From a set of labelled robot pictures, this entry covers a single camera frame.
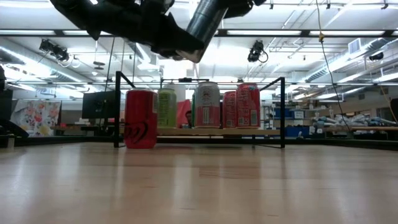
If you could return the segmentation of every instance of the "duct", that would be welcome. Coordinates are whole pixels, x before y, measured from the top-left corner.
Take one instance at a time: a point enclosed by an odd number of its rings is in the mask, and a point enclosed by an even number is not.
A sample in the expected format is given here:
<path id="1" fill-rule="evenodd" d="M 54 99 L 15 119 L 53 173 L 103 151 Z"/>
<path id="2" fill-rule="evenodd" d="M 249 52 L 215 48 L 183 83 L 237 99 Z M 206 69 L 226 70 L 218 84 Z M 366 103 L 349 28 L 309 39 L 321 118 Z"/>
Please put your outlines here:
<path id="1" fill-rule="evenodd" d="M 22 56 L 29 58 L 31 60 L 34 60 L 34 61 L 39 61 L 42 58 L 41 55 L 38 55 L 38 54 L 34 53 L 33 51 L 28 50 L 18 44 L 15 44 L 5 38 L 0 38 L 0 46 L 4 49 L 7 49 L 8 51 L 17 53 L 19 55 L 22 55 Z M 80 75 L 72 70 L 67 69 L 67 68 L 63 68 L 62 66 L 58 65 L 57 63 L 55 63 L 47 58 L 43 58 L 39 65 L 44 65 L 47 68 L 49 68 L 49 70 L 51 70 L 52 72 L 63 75 L 64 77 L 68 77 L 76 82 L 92 82 L 91 79 L 86 78 L 83 75 Z"/>
<path id="2" fill-rule="evenodd" d="M 365 46 L 365 48 L 361 51 L 361 55 L 350 55 L 348 53 L 348 50 L 345 50 L 343 53 L 339 54 L 338 56 L 328 59 L 329 63 L 329 68 L 331 72 L 334 72 L 352 62 L 354 62 L 353 59 L 360 58 L 360 57 L 367 57 L 370 56 L 374 53 L 376 53 L 378 50 L 383 48 L 384 46 L 390 44 L 392 41 L 394 41 L 395 38 L 378 38 Z M 328 67 L 326 64 L 322 65 L 320 68 L 313 69 L 309 72 L 309 75 L 305 78 L 305 82 L 312 82 L 315 79 L 324 76 L 326 74 L 329 74 Z"/>

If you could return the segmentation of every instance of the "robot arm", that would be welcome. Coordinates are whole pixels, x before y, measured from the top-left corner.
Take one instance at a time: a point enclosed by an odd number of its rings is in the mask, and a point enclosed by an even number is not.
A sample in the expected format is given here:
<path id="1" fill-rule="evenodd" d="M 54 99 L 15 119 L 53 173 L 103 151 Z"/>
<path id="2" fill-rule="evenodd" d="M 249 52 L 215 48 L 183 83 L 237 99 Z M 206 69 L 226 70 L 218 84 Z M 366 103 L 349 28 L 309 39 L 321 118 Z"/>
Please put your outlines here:
<path id="1" fill-rule="evenodd" d="M 164 57 L 198 63 L 224 18 L 243 16 L 266 0 L 201 0 L 186 30 L 171 13 L 175 0 L 50 0 L 67 19 L 98 40 L 101 31 L 151 46 Z"/>

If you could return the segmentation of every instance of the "table surface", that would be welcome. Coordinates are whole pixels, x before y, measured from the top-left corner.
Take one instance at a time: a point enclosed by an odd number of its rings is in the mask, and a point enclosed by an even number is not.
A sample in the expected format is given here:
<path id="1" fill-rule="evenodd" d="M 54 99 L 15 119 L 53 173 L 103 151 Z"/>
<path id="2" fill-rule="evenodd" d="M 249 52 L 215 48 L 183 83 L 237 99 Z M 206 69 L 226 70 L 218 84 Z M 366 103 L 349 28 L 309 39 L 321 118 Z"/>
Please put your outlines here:
<path id="1" fill-rule="evenodd" d="M 398 152 L 108 143 L 0 153 L 13 224 L 397 223 Z"/>

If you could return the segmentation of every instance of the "cable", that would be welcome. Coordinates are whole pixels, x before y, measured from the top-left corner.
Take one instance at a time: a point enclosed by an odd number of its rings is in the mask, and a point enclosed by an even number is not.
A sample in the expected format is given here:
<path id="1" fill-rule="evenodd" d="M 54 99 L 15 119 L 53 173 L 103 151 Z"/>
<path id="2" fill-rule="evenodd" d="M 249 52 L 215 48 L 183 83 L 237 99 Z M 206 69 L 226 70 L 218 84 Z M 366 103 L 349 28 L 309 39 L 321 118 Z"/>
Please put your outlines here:
<path id="1" fill-rule="evenodd" d="M 111 53 L 110 53 L 110 55 L 109 55 L 109 65 L 108 65 L 108 73 L 106 74 L 106 81 L 105 81 L 105 90 L 104 90 L 104 92 L 106 92 L 106 89 L 108 88 L 108 82 L 109 82 L 109 71 L 111 70 L 111 61 L 112 61 L 112 54 L 113 54 L 113 47 L 114 47 L 114 40 L 115 40 L 115 37 L 113 37 L 113 41 L 112 41 L 112 48 L 111 48 Z M 105 106 L 105 103 L 106 103 L 106 95 L 104 94 L 104 100 L 103 100 L 103 103 L 102 103 L 102 112 L 104 111 L 104 106 Z M 99 126 L 101 127 L 101 120 L 102 120 L 102 116 L 100 117 L 100 119 L 99 119 Z"/>
<path id="2" fill-rule="evenodd" d="M 260 59 L 258 60 L 259 62 L 261 62 L 261 63 L 266 63 L 266 62 L 268 62 L 268 54 L 267 54 L 267 52 L 265 51 L 265 50 L 262 50 L 262 52 L 267 56 L 267 59 L 265 60 L 265 61 L 261 61 Z"/>
<path id="3" fill-rule="evenodd" d="M 326 66 L 328 68 L 328 72 L 330 74 L 331 84 L 332 84 L 333 89 L 335 90 L 335 93 L 336 93 L 336 96 L 337 96 L 337 103 L 338 103 L 338 107 L 340 108 L 341 118 L 343 119 L 348 131 L 351 131 L 351 128 L 349 128 L 346 120 L 344 119 L 344 114 L 343 114 L 343 109 L 341 108 L 340 98 L 338 96 L 337 89 L 336 89 L 335 83 L 333 81 L 333 75 L 331 74 L 331 71 L 330 71 L 330 68 L 329 68 L 328 57 L 326 57 L 325 47 L 323 46 L 323 38 L 325 36 L 322 34 L 321 13 L 320 13 L 320 10 L 319 10 L 319 3 L 318 3 L 318 0 L 315 0 L 315 2 L 317 3 L 317 11 L 318 11 L 319 42 L 321 43 L 321 46 L 322 46 L 322 52 L 323 52 L 323 56 L 325 57 L 325 62 L 326 62 Z"/>

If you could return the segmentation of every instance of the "wooden shelf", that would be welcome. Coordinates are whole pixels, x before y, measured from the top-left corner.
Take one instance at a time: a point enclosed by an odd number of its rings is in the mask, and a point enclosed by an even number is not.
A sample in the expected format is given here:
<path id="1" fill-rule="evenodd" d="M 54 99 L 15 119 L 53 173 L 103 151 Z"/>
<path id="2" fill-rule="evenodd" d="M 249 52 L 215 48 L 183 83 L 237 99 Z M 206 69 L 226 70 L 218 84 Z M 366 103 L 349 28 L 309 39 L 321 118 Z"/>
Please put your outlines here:
<path id="1" fill-rule="evenodd" d="M 221 136 L 225 134 L 236 135 L 278 135 L 280 130 L 261 130 L 261 129 L 166 129 L 158 128 L 158 135 L 214 135 Z"/>
<path id="2" fill-rule="evenodd" d="M 398 131 L 398 127 L 349 127 L 352 131 Z M 325 131 L 348 131 L 346 126 L 324 128 Z"/>

